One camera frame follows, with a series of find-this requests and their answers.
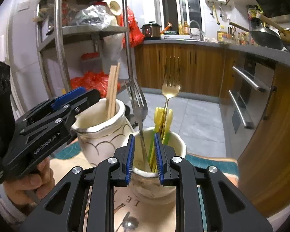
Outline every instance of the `gold fork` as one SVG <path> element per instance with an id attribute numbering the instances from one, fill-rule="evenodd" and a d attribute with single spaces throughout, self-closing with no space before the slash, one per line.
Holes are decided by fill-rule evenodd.
<path id="1" fill-rule="evenodd" d="M 162 85 L 162 94 L 165 96 L 165 106 L 164 106 L 164 116 L 163 116 L 163 124 L 160 126 L 159 132 L 161 134 L 161 139 L 163 139 L 164 130 L 165 130 L 165 121 L 166 115 L 168 112 L 168 103 L 171 98 L 174 98 L 178 95 L 179 90 L 181 88 L 180 82 L 180 64 L 179 57 L 177 59 L 177 64 L 175 62 L 175 58 L 170 57 L 170 62 L 166 61 L 165 63 L 165 74 Z"/>

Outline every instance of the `oven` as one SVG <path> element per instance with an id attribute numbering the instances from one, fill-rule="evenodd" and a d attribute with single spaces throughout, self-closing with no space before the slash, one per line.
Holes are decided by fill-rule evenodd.
<path id="1" fill-rule="evenodd" d="M 241 56 L 232 67 L 234 85 L 229 90 L 226 113 L 226 152 L 238 159 L 248 145 L 268 104 L 275 65 Z"/>

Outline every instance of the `silver fork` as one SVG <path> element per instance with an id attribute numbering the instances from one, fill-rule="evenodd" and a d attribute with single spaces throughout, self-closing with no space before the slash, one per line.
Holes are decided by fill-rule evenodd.
<path id="1" fill-rule="evenodd" d="M 131 91 L 129 90 L 126 81 L 124 82 L 125 82 L 125 85 L 126 85 L 126 88 L 127 88 L 130 100 L 131 100 L 134 117 L 136 118 L 138 122 L 144 168 L 145 168 L 145 171 L 151 172 L 147 153 L 146 153 L 146 148 L 145 148 L 144 135 L 143 135 L 143 122 L 146 119 L 147 114 L 148 114 L 148 107 L 147 107 L 146 99 L 144 97 L 144 94 L 141 88 L 138 86 L 138 81 L 135 78 L 133 80 L 130 80 Z"/>

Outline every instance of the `sleeve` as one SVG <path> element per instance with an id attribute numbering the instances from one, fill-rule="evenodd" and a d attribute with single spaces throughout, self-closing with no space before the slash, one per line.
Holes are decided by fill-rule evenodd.
<path id="1" fill-rule="evenodd" d="M 0 215 L 14 230 L 17 230 L 26 218 L 26 215 L 20 212 L 10 201 L 2 184 L 0 184 Z"/>

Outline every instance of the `red lid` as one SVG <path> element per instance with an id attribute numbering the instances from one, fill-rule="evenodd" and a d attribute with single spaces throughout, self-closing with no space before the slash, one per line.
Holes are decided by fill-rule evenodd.
<path id="1" fill-rule="evenodd" d="M 94 2 L 93 5 L 103 5 L 103 6 L 107 6 L 106 2 Z"/>
<path id="2" fill-rule="evenodd" d="M 95 57 L 99 57 L 99 52 L 82 54 L 81 60 L 88 60 L 88 59 L 95 58 Z"/>

